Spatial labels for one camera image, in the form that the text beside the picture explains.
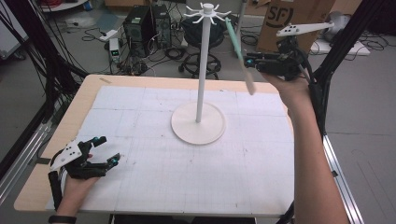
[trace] computer tower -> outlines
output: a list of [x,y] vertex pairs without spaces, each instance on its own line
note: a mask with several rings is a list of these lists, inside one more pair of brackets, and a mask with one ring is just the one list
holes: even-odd
[[149,41],[155,36],[150,6],[135,5],[122,25],[131,55],[149,56]]
[[151,6],[154,18],[157,48],[167,49],[172,47],[171,39],[171,17],[169,16],[166,5]]

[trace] black strap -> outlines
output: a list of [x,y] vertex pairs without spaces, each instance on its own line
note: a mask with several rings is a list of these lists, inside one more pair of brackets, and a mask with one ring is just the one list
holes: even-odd
[[71,223],[75,224],[76,217],[64,217],[64,216],[50,216],[49,223]]

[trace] white mug tree stand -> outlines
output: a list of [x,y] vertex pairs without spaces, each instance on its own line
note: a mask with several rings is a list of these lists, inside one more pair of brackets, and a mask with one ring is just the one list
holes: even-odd
[[185,14],[187,17],[201,16],[200,19],[193,23],[203,21],[198,101],[179,106],[172,115],[171,123],[177,137],[197,146],[215,142],[224,134],[226,127],[226,121],[221,111],[214,105],[204,104],[210,25],[211,23],[215,24],[213,17],[224,21],[222,17],[231,12],[218,13],[215,11],[218,7],[219,5],[214,7],[212,4],[201,3],[202,9],[199,10],[187,7],[190,11],[196,11],[197,13],[191,15]]

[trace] stool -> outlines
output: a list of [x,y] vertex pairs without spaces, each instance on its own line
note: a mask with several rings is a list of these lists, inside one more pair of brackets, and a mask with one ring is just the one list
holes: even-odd
[[[184,72],[187,70],[191,73],[191,78],[196,78],[199,76],[200,70],[200,61],[201,61],[201,36],[202,36],[202,23],[193,24],[193,21],[196,21],[197,18],[191,18],[184,20],[181,25],[185,31],[184,39],[186,42],[199,49],[199,52],[190,54],[187,56],[183,63],[178,67],[179,72]],[[224,40],[224,30],[225,25],[219,22],[219,19],[214,19],[216,24],[212,24],[210,30],[209,37],[209,46],[208,49],[211,50],[214,47],[217,47]],[[207,54],[207,64],[206,64],[206,75],[214,75],[216,80],[219,80],[219,76],[217,72],[221,69],[220,60],[215,57],[213,54]]]
[[[209,49],[212,49],[220,45],[223,39],[224,39],[224,35],[222,35],[216,42],[209,44]],[[184,69],[186,69],[188,72],[192,74],[191,78],[196,78],[199,76],[200,60],[201,60],[201,44],[191,44],[191,45],[193,47],[198,48],[199,52],[190,54],[188,57],[186,57],[183,63],[178,67],[178,71],[184,72]],[[215,79],[219,80],[219,76],[217,72],[219,72],[220,69],[221,69],[220,60],[211,53],[207,54],[206,75],[209,76],[213,74],[215,76]]]

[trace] floor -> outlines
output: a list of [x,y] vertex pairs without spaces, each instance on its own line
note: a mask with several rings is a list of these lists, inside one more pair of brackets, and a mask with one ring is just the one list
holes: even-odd
[[[76,13],[69,10],[65,14]],[[102,20],[109,12],[95,9],[89,15],[96,21]],[[111,24],[113,29],[120,27],[122,16]],[[243,29],[259,31],[261,17],[249,17]],[[99,41],[84,42],[81,38],[87,29],[73,29],[64,32],[63,37],[69,51],[82,66],[92,74],[109,72],[108,52]],[[389,43],[396,44],[396,37],[386,37]],[[373,39],[384,44],[379,38]],[[246,51],[254,47],[243,45]],[[196,49],[187,48],[188,52]],[[233,47],[226,39],[219,47],[211,50],[222,62],[220,79],[243,80],[238,64],[233,63]],[[327,132],[335,154],[341,164],[347,183],[361,211],[365,223],[393,223],[396,220],[396,71],[394,56],[396,48],[387,46],[383,50],[371,50],[369,56],[358,56],[353,61],[344,60],[336,70],[329,99]],[[157,52],[151,60],[161,59],[163,52]],[[318,68],[325,55],[311,55],[309,61]],[[149,67],[155,62],[147,61]],[[180,62],[169,61],[153,66],[143,76],[182,77]],[[264,81],[260,74],[252,71],[256,81]],[[20,136],[27,123],[44,103],[44,91],[29,59],[8,60],[0,63],[0,159]],[[12,188],[0,206],[0,218],[4,224],[44,223],[50,212],[23,213],[15,211],[13,202],[18,196],[24,181],[32,171],[28,165],[19,181]],[[79,214],[78,223],[107,223],[106,214]],[[259,219],[259,223],[275,223],[275,219]]]

